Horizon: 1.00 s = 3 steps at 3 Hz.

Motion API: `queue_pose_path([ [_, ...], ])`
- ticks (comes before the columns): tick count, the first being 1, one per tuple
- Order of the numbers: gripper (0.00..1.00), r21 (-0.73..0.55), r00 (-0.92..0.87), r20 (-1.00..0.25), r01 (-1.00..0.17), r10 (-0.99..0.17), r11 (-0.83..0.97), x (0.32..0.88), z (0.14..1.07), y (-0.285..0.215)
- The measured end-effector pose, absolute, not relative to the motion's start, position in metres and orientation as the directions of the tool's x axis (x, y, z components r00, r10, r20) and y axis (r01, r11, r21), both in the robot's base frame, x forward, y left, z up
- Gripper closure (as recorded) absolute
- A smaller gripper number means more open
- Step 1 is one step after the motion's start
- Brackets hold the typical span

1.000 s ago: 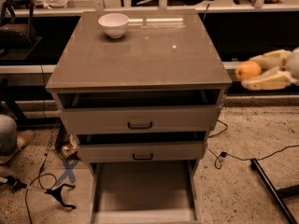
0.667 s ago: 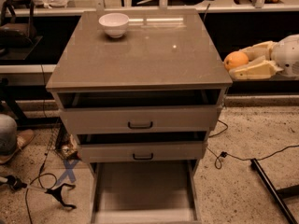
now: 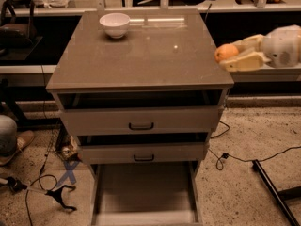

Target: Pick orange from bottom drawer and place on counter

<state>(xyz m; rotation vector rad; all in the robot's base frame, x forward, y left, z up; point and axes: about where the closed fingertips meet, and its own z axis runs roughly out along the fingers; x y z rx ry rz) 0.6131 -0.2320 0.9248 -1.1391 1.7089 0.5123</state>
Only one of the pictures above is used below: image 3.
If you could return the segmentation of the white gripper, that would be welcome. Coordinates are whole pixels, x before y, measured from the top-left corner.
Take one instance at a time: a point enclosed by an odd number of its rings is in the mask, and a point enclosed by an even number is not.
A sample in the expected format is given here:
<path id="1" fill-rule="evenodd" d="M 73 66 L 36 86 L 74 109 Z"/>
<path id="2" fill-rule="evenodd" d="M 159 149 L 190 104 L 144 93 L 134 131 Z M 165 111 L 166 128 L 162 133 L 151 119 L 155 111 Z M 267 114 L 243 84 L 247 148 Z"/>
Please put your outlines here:
<path id="1" fill-rule="evenodd" d="M 295 67 L 300 62 L 300 31 L 300 26 L 290 25 L 266 36 L 258 34 L 237 40 L 233 45 L 241 54 L 222 60 L 219 65 L 228 72 L 257 71 L 265 63 L 273 68 Z M 244 52 L 250 48 L 255 51 Z"/>

